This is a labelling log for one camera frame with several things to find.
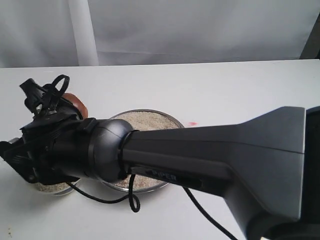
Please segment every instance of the black cable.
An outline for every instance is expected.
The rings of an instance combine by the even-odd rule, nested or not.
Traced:
[[[209,213],[206,212],[206,210],[204,210],[204,208],[200,205],[200,203],[196,200],[195,196],[191,193],[191,191],[189,190],[189,188],[184,187],[183,188],[186,192],[186,194],[188,194],[189,198],[191,199],[191,201],[194,203],[194,205],[196,206],[196,208],[202,213],[202,215],[209,220],[210,223],[212,223],[217,229],[219,229],[221,232],[223,232],[228,238],[230,238],[231,240],[238,240],[235,236],[233,236],[227,229],[225,229],[223,226],[221,226],[216,220],[214,220]]]
[[[66,184],[68,184],[71,188],[76,190],[81,195],[83,195],[89,199],[95,200],[95,201],[102,203],[102,204],[117,204],[117,203],[122,202],[123,200],[129,199],[129,203],[130,203],[130,207],[131,207],[132,211],[137,213],[140,210],[140,201],[139,201],[139,198],[133,194],[133,185],[134,185],[135,176],[136,176],[135,174],[132,174],[130,177],[128,195],[125,195],[125,196],[120,197],[119,199],[115,199],[115,200],[100,199],[98,197],[92,196],[92,195],[82,191],[81,189],[79,189],[77,186],[73,185],[70,182],[66,182]]]

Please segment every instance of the white table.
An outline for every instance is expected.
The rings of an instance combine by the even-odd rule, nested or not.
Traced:
[[[320,61],[290,60],[147,66],[0,69],[0,139],[19,137],[32,120],[19,84],[71,78],[69,92],[100,119],[131,109],[156,109],[183,124],[227,125],[281,106],[320,105]],[[115,199],[118,192],[85,180],[86,192]],[[194,191],[203,207],[239,239],[244,237],[223,199]],[[227,238],[196,209],[183,189],[170,185],[140,196],[141,210],[127,201],[101,204],[76,192],[41,195],[0,160],[0,239],[15,240],[194,240]]]

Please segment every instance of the white backdrop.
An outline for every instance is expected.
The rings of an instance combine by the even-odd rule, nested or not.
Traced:
[[[0,0],[0,67],[299,58],[320,0]]]

